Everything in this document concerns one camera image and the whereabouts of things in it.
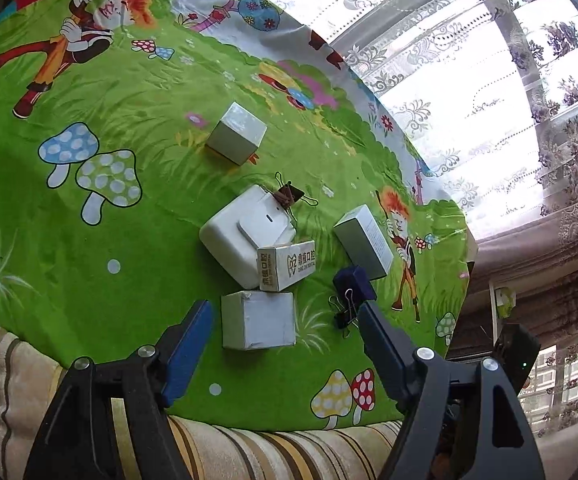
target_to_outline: blue spotted mushroom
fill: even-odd
[[[40,158],[55,168],[47,178],[47,186],[54,189],[64,184],[69,166],[83,162],[98,153],[98,137],[85,123],[73,123],[58,135],[45,140],[38,149]]]
[[[135,155],[131,150],[100,153],[86,161],[76,174],[76,182],[91,193],[82,206],[82,219],[89,225],[102,221],[102,206],[110,202],[117,207],[136,205],[142,189],[135,174]]]

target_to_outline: table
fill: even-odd
[[[268,126],[240,167],[204,147],[234,101]],[[464,217],[338,53],[267,0],[41,0],[0,23],[0,326],[68,366],[155,341],[198,298],[218,313],[240,289],[198,230],[252,184],[277,188],[277,171],[319,201],[293,208],[321,262],[290,288],[296,346],[224,350],[216,316],[171,412],[276,431],[396,418],[359,334],[333,328],[349,260],[332,227],[364,203],[392,226],[379,304],[444,354],[468,282]]]

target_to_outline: striped cushion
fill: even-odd
[[[35,434],[65,370],[0,329],[0,475],[21,480]],[[112,400],[127,480],[140,480],[124,402]],[[169,417],[194,480],[365,480],[377,478],[400,422],[329,431],[264,433]]]

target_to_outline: white cardboard box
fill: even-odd
[[[258,249],[260,290],[279,292],[316,270],[313,241]]]
[[[333,232],[354,265],[367,271],[370,280],[384,278],[393,262],[393,253],[367,204],[356,207],[334,225]]]
[[[260,147],[267,126],[238,103],[232,103],[207,139],[207,146],[238,165]]]
[[[295,228],[282,207],[278,205],[277,210],[275,207],[273,211],[269,210],[273,203],[275,199],[271,193],[253,185],[200,228],[201,242],[242,288],[256,288],[259,285],[256,266],[259,247],[289,244],[295,236]],[[279,221],[282,220],[280,214],[286,216],[285,221]],[[273,223],[269,222],[267,215],[274,219]],[[255,219],[252,222],[252,216],[258,216],[260,222],[267,222],[274,228],[283,226],[284,230],[276,231],[271,243],[268,243],[272,232],[260,228],[260,222]]]
[[[256,350],[295,345],[293,294],[243,290],[223,296],[223,347]]]

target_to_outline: cartoon character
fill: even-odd
[[[389,186],[384,187],[382,193],[376,191],[375,194],[387,219],[387,234],[394,245],[396,245],[398,255],[404,263],[398,298],[391,308],[398,312],[402,311],[402,291],[405,282],[407,282],[409,292],[411,293],[411,302],[416,312],[416,323],[420,323],[418,294],[416,292],[416,259],[407,230],[410,218],[409,209],[407,209],[407,206],[400,199],[398,193]]]
[[[209,16],[201,22],[196,22],[198,15],[191,12],[187,17],[181,13],[178,16],[178,23],[200,32],[230,18],[231,12],[239,14],[249,27],[268,32],[278,28],[283,10],[268,0],[227,0],[224,5],[213,6]]]
[[[155,18],[149,10],[151,0],[105,0],[93,13],[86,10],[92,0],[72,0],[70,18],[64,20],[60,35],[50,40],[16,46],[0,54],[0,69],[12,59],[30,52],[46,54],[39,72],[16,103],[13,114],[26,119],[40,95],[48,92],[54,79],[72,64],[83,64],[106,51],[114,41],[114,30],[136,24],[150,27]]]
[[[315,32],[311,32],[311,39],[309,40],[309,46],[312,47],[313,50],[320,50],[324,45],[327,45],[327,42],[323,40],[318,34]],[[332,47],[331,53],[327,56],[327,61],[335,66],[338,70],[342,70],[340,63],[344,62],[342,56],[336,52]]]

